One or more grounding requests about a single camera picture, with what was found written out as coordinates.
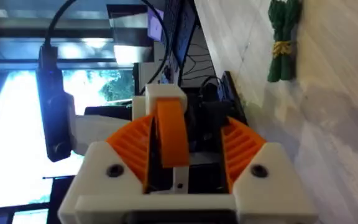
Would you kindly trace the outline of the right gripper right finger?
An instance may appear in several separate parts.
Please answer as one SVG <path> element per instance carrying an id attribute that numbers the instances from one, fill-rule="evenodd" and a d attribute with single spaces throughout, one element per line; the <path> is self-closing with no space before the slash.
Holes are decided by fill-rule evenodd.
<path id="1" fill-rule="evenodd" d="M 318 213 L 284 147 L 244 123 L 221 128 L 227 190 L 239 223 L 316 223 Z"/>

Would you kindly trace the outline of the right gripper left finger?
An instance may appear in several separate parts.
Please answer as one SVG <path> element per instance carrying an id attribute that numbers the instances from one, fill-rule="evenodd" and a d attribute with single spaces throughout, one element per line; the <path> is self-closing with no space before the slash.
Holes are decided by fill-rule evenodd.
<path id="1" fill-rule="evenodd" d="M 114 223 L 149 183 L 153 117 L 123 121 L 94 139 L 58 209 L 61 223 Z"/>

